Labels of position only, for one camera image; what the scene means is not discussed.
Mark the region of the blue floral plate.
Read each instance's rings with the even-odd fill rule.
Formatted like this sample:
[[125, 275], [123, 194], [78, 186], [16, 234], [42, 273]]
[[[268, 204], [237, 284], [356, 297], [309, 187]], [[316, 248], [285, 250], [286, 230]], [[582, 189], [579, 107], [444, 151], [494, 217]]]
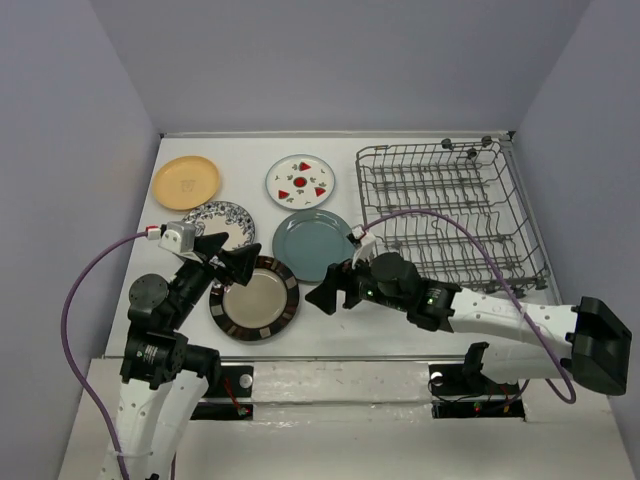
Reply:
[[191, 210], [183, 221], [196, 227], [196, 235], [225, 232], [223, 245], [227, 251], [250, 245], [256, 238], [256, 225], [242, 206], [228, 201], [210, 201]]

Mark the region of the teal plate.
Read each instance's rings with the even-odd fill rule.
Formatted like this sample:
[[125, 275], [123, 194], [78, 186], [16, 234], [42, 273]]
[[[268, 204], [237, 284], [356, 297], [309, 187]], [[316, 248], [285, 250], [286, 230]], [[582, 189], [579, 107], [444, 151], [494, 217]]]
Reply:
[[351, 258], [354, 246], [347, 239], [349, 225], [337, 214], [321, 209], [298, 211], [277, 227], [273, 256], [300, 282], [318, 283], [327, 268]]

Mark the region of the brown rimmed beige plate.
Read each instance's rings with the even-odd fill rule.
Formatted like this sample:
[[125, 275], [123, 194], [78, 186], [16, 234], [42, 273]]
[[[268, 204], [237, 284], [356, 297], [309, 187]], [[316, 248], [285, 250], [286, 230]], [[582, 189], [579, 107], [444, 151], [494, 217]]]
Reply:
[[213, 286], [209, 309], [227, 336], [242, 342], [270, 339], [294, 320], [300, 303], [296, 277], [284, 263], [259, 256], [246, 286]]

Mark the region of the yellow bear plate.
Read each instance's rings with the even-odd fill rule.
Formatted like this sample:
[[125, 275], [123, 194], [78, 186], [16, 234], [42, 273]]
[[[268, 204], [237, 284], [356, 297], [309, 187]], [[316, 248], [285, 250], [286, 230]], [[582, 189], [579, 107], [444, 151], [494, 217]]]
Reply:
[[212, 161], [202, 156], [183, 156], [158, 170], [151, 192], [161, 206], [186, 211], [212, 199], [220, 184], [220, 172]]

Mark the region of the white watermelon plate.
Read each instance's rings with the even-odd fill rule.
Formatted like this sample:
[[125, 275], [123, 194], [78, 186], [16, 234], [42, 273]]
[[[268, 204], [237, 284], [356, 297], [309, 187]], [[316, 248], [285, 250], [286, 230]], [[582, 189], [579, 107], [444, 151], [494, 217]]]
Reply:
[[333, 169], [314, 155], [295, 154], [275, 162], [265, 178], [270, 198], [289, 210], [307, 210], [320, 206], [336, 186]]

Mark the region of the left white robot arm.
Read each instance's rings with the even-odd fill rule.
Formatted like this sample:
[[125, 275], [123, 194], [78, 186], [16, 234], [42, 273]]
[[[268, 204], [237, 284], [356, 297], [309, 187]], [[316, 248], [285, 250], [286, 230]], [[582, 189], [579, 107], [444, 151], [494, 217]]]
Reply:
[[221, 383], [219, 352], [189, 344], [179, 330], [213, 282], [247, 285], [261, 250], [254, 243], [226, 251], [226, 233], [192, 240], [169, 227], [162, 233], [182, 264], [170, 278], [146, 274], [129, 289], [130, 327], [102, 479], [169, 477], [197, 404]]

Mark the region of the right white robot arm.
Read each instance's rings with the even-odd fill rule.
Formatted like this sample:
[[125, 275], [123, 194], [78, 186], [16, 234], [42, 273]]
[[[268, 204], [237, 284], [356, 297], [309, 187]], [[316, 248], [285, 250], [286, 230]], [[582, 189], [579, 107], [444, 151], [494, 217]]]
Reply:
[[632, 334], [600, 299], [557, 306], [500, 299], [423, 278], [397, 253], [332, 264], [305, 299], [332, 315], [339, 292], [345, 309], [368, 301], [405, 313], [422, 330], [513, 341], [505, 350], [489, 342], [469, 347], [460, 379], [470, 391], [482, 392], [494, 382], [553, 378], [608, 396], [627, 391]]

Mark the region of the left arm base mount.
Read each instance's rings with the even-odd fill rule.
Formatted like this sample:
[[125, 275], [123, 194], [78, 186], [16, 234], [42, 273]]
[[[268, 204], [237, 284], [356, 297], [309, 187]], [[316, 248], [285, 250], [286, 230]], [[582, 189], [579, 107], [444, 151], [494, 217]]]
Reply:
[[222, 365], [221, 377], [210, 387], [191, 415], [193, 421], [251, 421], [254, 367]]

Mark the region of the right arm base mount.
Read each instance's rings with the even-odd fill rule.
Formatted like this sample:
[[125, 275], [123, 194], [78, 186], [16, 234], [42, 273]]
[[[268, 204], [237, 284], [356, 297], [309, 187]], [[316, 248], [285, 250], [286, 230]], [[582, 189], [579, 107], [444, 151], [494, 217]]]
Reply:
[[488, 348], [487, 342], [473, 343], [462, 362], [429, 367], [427, 387], [435, 419], [525, 419], [519, 383], [496, 383], [482, 372]]

